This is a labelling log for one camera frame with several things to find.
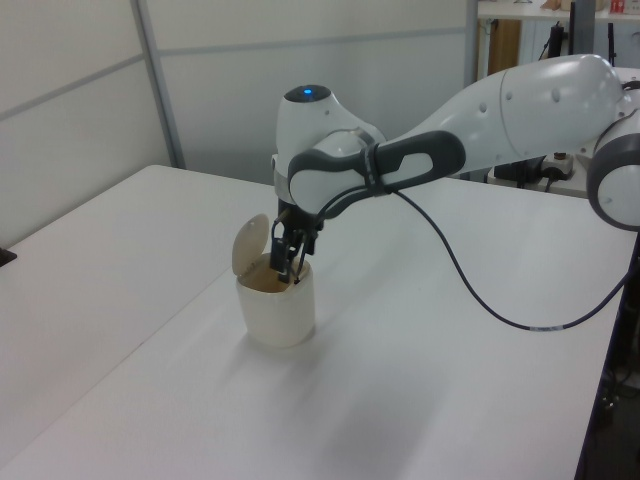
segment cup lid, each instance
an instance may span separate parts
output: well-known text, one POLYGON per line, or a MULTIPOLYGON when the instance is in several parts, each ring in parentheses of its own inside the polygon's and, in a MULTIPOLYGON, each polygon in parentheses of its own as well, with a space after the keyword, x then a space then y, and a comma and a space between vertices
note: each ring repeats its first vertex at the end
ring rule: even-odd
POLYGON ((231 268, 236 276, 249 271, 267 246, 269 240, 269 218, 261 213, 245 223, 233 242, 231 268))

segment white table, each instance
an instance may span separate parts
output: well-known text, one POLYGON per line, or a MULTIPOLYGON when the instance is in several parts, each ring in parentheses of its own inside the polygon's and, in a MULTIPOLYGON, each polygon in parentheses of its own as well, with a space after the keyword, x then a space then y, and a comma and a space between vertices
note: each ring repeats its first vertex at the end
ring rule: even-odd
MULTIPOLYGON (((275 205, 263 186, 167 169, 165 188, 171 177, 172 193, 190 199, 180 208, 225 235, 275 205), (239 190, 221 205, 225 184, 239 190), (251 214, 236 207, 244 202, 251 214), (233 222, 220 222, 225 208, 233 222)), ((590 309, 626 271, 635 241, 581 199, 451 179, 408 193, 479 294, 524 323, 590 309)), ((329 221, 311 261, 310 341, 277 351, 248 339, 227 270, 0 479, 573 478, 619 296, 569 331, 504 326, 395 197, 329 221)))
MULTIPOLYGON (((540 6, 544 0, 533 0, 533 3, 513 3, 513 0, 478 2, 479 19, 505 20, 569 20, 566 10, 543 10, 540 6)), ((596 12, 596 23, 640 23, 640 15, 609 13, 609 5, 596 12)))
POLYGON ((229 267, 272 189, 149 167, 0 269, 0 468, 229 267))

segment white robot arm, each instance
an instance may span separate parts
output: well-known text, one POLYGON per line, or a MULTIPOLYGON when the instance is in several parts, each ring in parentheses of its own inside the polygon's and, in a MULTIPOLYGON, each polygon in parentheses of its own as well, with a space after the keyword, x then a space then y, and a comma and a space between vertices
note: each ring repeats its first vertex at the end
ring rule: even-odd
POLYGON ((635 103, 602 58, 561 57, 487 77, 385 142, 328 89, 298 87, 278 113, 275 185, 284 234, 274 238, 272 267, 287 277, 301 244, 313 253, 322 221, 357 200, 559 151, 592 156, 591 205, 607 222, 639 231, 635 103))

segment black cable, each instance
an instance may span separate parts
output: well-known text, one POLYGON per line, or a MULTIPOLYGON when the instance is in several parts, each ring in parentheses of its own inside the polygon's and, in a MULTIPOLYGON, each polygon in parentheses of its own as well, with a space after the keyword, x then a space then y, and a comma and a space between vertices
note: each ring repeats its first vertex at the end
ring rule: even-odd
POLYGON ((331 208, 331 206, 334 203, 336 203, 338 200, 340 200, 342 197, 345 197, 345 196, 349 195, 350 193, 357 192, 359 190, 366 190, 366 189, 367 189, 367 187, 365 187, 365 186, 351 187, 351 188, 346 189, 344 192, 339 193, 338 195, 333 197, 331 200, 329 200, 325 204, 325 206, 320 209, 320 211, 316 215, 316 221, 317 222, 321 222, 324 219, 324 214, 327 213, 327 210, 329 210, 331 208))
POLYGON ((547 43, 545 43, 544 47, 542 47, 542 53, 538 57, 538 61, 542 60, 542 57, 544 56, 544 52, 546 52, 547 51, 547 47, 549 47, 549 43, 551 43, 551 36, 549 36, 549 38, 547 39, 547 43))
POLYGON ((549 46, 549 42, 551 41, 551 37, 549 37, 549 40, 547 40, 547 43, 544 44, 544 47, 542 48, 542 53, 540 54, 540 56, 538 57, 538 61, 542 60, 542 57, 544 55, 544 52, 547 51, 547 47, 549 46))
POLYGON ((581 323, 589 320, 596 313, 598 313, 600 310, 602 310, 604 308, 604 306, 607 303, 609 303, 611 301, 611 299, 616 295, 616 293, 618 293, 618 291, 634 275, 636 275, 636 273, 638 273, 640 271, 640 262, 637 262, 633 266, 633 268, 629 269, 629 271, 626 273, 626 275, 624 277, 622 277, 622 280, 620 280, 620 282, 618 282, 618 284, 614 287, 614 289, 609 293, 609 295, 607 295, 604 298, 604 300, 602 300, 602 302, 600 302, 600 304, 598 304, 598 306, 596 306, 593 310, 591 310, 586 315, 583 315, 582 317, 578 318, 577 320, 574 320, 573 322, 565 323, 563 325, 556 325, 556 326, 553 326, 553 327, 533 327, 533 326, 529 326, 529 325, 521 325, 519 323, 512 322, 511 320, 508 320, 505 317, 503 317, 502 315, 500 315, 499 313, 495 312, 489 305, 487 305, 484 302, 484 300, 482 300, 482 298, 480 298, 480 296, 473 289, 473 287, 469 283, 469 280, 467 280, 466 275, 462 271, 462 268, 460 267, 460 264, 458 263, 458 259, 456 258, 455 254, 453 253, 453 249, 451 248, 451 245, 449 245, 449 242, 447 241, 447 238, 444 236, 444 233, 442 233, 442 230, 440 230, 438 225, 436 225, 436 223, 431 219, 431 217, 427 214, 427 212, 425 212, 422 208, 420 208, 418 206, 418 204, 416 204, 413 200, 411 200, 409 197, 407 197, 403 193, 398 192, 398 191, 395 191, 393 193, 395 193, 398 197, 402 198, 405 202, 407 202, 409 205, 411 205, 433 227, 433 229, 436 231, 436 233, 440 237, 440 240, 444 244, 444 247, 447 249, 447 252, 449 253, 449 257, 451 257, 451 261, 453 262, 453 265, 456 267, 456 270, 458 271, 458 275, 460 275, 460 278, 462 279, 462 282, 464 283, 465 287, 467 287, 467 290, 469 290, 469 293, 471 293, 473 298, 475 298, 476 301, 487 312, 489 312, 491 315, 493 315, 495 318, 497 318, 501 322, 506 323, 507 325, 509 325, 511 327, 514 327, 514 328, 519 328, 521 330, 528 330, 530 332, 553 332, 553 331, 557 331, 557 330, 568 330, 569 328, 573 328, 575 326, 578 326, 581 323))
POLYGON ((549 193, 549 189, 551 188, 551 184, 554 182, 554 178, 553 176, 549 177, 549 180, 547 181, 547 186, 544 188, 544 193, 549 193))

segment wall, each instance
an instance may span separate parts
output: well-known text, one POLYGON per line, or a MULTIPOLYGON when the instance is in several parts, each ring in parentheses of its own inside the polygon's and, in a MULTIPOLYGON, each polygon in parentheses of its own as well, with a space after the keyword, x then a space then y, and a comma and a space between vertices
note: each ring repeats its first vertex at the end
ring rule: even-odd
POLYGON ((141 0, 179 161, 271 183, 278 104, 301 84, 405 132, 463 87, 471 4, 141 0))
MULTIPOLYGON (((637 18, 637 25, 613 26, 616 67, 640 68, 640 16, 637 18)), ((593 50, 603 58, 609 58, 609 37, 607 25, 604 23, 596 24, 593 32, 593 50)))
POLYGON ((0 245, 169 164, 129 0, 0 0, 0 245))

